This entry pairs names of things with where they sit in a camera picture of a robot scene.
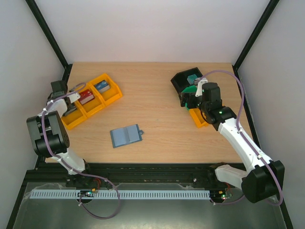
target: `black metal frame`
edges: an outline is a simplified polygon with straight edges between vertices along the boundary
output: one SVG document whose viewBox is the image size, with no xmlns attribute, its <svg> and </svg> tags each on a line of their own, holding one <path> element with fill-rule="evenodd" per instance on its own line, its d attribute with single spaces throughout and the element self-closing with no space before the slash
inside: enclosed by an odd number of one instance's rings
<svg viewBox="0 0 305 229">
<path fill-rule="evenodd" d="M 46 35 L 50 45 L 54 49 L 58 59 L 64 67 L 64 74 L 62 80 L 68 82 L 72 64 L 68 64 L 63 53 L 61 52 L 52 32 L 50 31 L 47 22 L 45 21 L 42 13 L 40 12 L 35 0 L 25 0 L 31 9 L 34 17 L 36 18 L 38 24 Z M 249 53 L 251 47 L 253 46 L 258 35 L 262 31 L 267 20 L 271 16 L 273 10 L 278 4 L 279 0 L 270 0 L 265 11 L 263 12 L 259 22 L 257 23 L 255 29 L 253 30 L 251 36 L 249 37 L 245 47 L 243 48 L 241 54 L 239 55 L 233 70 L 235 75 L 239 78 L 238 69 Z M 247 100 L 244 101 L 244 109 L 249 122 L 250 130 L 254 139 L 254 142 L 259 145 L 255 127 L 253 124 L 251 112 Z M 35 169 L 28 170 L 24 181 L 21 185 L 15 206 L 13 208 L 7 229 L 13 228 L 14 222 L 17 217 L 17 213 L 25 192 L 25 188 L 28 182 L 62 182 L 64 177 L 67 175 L 67 171 L 58 164 L 47 164 L 44 162 L 45 158 L 38 157 Z M 222 189 L 224 187 L 211 186 L 204 179 L 207 176 L 207 169 L 211 164 L 100 164 L 91 163 L 91 168 L 98 174 L 103 174 L 105 177 L 109 178 L 114 183 L 139 183 L 140 180 L 143 182 L 151 183 L 193 183 L 195 187 L 205 187 L 210 190 L 212 189 Z M 243 164 L 231 164 L 236 168 L 243 169 Z M 288 229 L 292 229 L 292 222 L 290 220 L 285 202 L 283 201 L 281 205 L 281 211 Z"/>
</svg>

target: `table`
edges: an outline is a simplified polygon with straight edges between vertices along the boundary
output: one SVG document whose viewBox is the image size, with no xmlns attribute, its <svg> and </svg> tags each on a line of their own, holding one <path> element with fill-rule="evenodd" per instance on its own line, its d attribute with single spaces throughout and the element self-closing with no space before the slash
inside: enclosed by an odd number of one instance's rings
<svg viewBox="0 0 305 229">
<path fill-rule="evenodd" d="M 170 79 L 198 67 L 233 72 L 230 63 L 76 62 L 68 87 L 107 73 L 123 97 L 68 131 L 71 148 L 94 163 L 217 163 L 241 162 L 227 140 L 209 125 L 197 128 L 189 112 L 180 107 Z M 237 113 L 241 97 L 235 79 L 224 73 L 207 77 L 220 86 L 223 104 Z M 138 124 L 143 140 L 112 147 L 110 130 Z M 241 124 L 251 134 L 245 113 Z"/>
</svg>

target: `yellow divided container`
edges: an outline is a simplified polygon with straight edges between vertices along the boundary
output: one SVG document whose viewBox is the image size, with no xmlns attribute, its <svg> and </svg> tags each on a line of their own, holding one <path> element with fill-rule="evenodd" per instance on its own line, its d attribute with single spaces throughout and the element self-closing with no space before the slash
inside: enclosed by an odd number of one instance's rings
<svg viewBox="0 0 305 229">
<path fill-rule="evenodd" d="M 190 109 L 189 113 L 193 120 L 195 121 L 195 124 L 198 128 L 203 127 L 203 126 L 208 126 L 209 124 L 204 121 L 204 119 L 201 116 L 200 110 L 198 108 L 195 109 Z"/>
<path fill-rule="evenodd" d="M 96 88 L 94 87 L 95 84 L 105 80 L 108 85 L 110 86 L 110 89 L 107 91 L 100 93 Z M 101 109 L 105 108 L 106 106 L 110 105 L 114 101 L 121 98 L 122 92 L 118 85 L 109 77 L 107 74 L 102 74 L 99 77 L 89 81 L 86 84 L 86 87 L 82 89 L 79 93 L 89 90 L 94 95 L 94 99 L 91 101 L 85 103 L 84 105 L 81 105 L 80 102 L 75 101 L 75 106 L 77 108 L 76 111 L 73 111 L 71 114 L 62 117 L 61 120 L 64 124 L 64 126 L 71 130 L 74 127 L 76 127 L 78 124 L 85 121 L 87 118 L 94 115 L 96 112 L 100 111 Z"/>
</svg>

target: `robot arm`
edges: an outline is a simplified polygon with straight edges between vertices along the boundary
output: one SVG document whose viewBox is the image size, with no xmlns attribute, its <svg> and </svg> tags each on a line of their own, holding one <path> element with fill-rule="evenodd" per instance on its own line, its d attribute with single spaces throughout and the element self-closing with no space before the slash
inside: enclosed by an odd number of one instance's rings
<svg viewBox="0 0 305 229">
<path fill-rule="evenodd" d="M 182 107 L 187 104 L 189 109 L 200 109 L 203 119 L 213 125 L 215 130 L 219 131 L 228 140 L 246 168 L 246 171 L 243 171 L 219 163 L 213 167 L 215 176 L 219 181 L 241 189 L 252 203 L 278 194 L 274 179 L 261 158 L 269 164 L 281 187 L 283 187 L 285 171 L 283 164 L 280 161 L 272 161 L 254 143 L 240 124 L 240 128 L 236 126 L 236 114 L 229 107 L 223 106 L 220 88 L 216 83 L 208 83 L 203 78 L 198 82 L 196 93 L 179 93 L 179 98 Z"/>
<path fill-rule="evenodd" d="M 47 104 L 51 103 L 51 100 L 66 95 L 68 89 L 67 85 L 63 81 L 55 81 L 51 83 L 53 93 L 49 96 Z M 65 98 L 59 99 L 54 102 L 50 109 L 45 114 L 45 126 L 46 133 L 50 147 L 54 154 L 59 155 L 60 158 L 50 155 L 46 147 L 44 137 L 42 134 L 41 116 L 42 112 L 37 116 L 27 119 L 27 126 L 31 138 L 31 142 L 34 151 L 37 155 L 46 158 L 51 157 L 64 166 L 69 175 L 76 175 L 72 169 L 67 168 L 61 161 L 64 159 L 73 169 L 82 172 L 85 170 L 85 162 L 82 158 L 78 157 L 70 146 L 68 134 L 62 124 L 61 117 L 73 107 L 73 103 L 80 98 L 78 93 L 68 95 Z"/>
</svg>

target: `white wall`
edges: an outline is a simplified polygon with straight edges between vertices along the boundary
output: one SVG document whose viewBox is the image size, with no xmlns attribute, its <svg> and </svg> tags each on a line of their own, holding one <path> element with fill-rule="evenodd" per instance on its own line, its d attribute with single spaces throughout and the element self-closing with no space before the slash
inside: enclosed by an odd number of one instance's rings
<svg viewBox="0 0 305 229">
<path fill-rule="evenodd" d="M 305 1 L 280 1 L 240 69 L 263 150 L 285 165 L 296 229 L 305 218 Z"/>
<path fill-rule="evenodd" d="M 68 62 L 235 63 L 269 0 L 36 0 Z"/>
<path fill-rule="evenodd" d="M 0 2 L 0 228 L 34 153 L 26 119 L 39 113 L 63 67 L 24 0 Z"/>
</svg>

